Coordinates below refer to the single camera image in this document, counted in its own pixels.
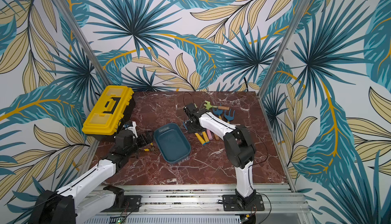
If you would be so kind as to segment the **blue fork yellow handle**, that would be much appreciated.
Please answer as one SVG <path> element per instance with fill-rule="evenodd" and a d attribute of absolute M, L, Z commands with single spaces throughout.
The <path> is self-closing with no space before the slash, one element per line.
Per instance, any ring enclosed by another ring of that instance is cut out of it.
<path fill-rule="evenodd" d="M 218 108 L 213 108 L 212 112 L 215 116 L 217 116 L 219 119 L 222 119 L 223 110 Z"/>
<path fill-rule="evenodd" d="M 235 118 L 235 110 L 225 110 L 224 117 L 227 120 L 227 123 L 230 124 Z"/>

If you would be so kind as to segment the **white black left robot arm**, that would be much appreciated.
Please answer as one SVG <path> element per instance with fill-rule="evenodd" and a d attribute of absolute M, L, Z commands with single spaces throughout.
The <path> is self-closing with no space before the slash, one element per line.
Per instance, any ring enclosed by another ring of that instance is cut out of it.
<path fill-rule="evenodd" d="M 28 220 L 30 224 L 83 224 L 88 219 L 106 210 L 125 211 L 130 207 L 139 209 L 141 197 L 126 197 L 124 189 L 112 185 L 88 197 L 97 186 L 112 177 L 137 156 L 139 150 L 154 140 L 154 132 L 147 130 L 135 135 L 131 130 L 122 130 L 115 137 L 115 145 L 104 159 L 76 180 L 55 190 L 46 190 L 39 195 Z"/>

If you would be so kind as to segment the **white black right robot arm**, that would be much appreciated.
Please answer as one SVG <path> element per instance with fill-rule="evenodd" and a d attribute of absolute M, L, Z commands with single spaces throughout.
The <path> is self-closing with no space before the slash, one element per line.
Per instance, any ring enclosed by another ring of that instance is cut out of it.
<path fill-rule="evenodd" d="M 245 126 L 229 124 L 206 109 L 188 104 L 183 108 L 188 117 L 185 125 L 188 132 L 210 130 L 224 141 L 225 152 L 236 173 L 236 195 L 248 199 L 255 195 L 251 167 L 254 164 L 256 148 Z"/>

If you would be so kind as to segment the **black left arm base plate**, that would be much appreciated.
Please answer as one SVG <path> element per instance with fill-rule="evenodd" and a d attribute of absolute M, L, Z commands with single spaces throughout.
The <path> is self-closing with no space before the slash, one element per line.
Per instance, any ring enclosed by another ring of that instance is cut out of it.
<path fill-rule="evenodd" d="M 108 209 L 103 210 L 102 212 L 122 212 L 122 211 L 131 211 L 135 208 L 134 212 L 138 212 L 141 206 L 141 195 L 124 195 L 115 198 L 113 206 Z"/>

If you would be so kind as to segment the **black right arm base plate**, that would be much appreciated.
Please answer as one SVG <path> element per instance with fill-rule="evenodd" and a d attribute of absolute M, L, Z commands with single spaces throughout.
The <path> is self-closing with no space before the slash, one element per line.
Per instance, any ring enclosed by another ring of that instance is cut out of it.
<path fill-rule="evenodd" d="M 258 212 L 265 210 L 263 199 L 258 194 L 252 194 L 247 198 L 242 198 L 240 195 L 236 194 L 226 194 L 222 196 L 221 203 L 224 211 L 228 212 Z"/>

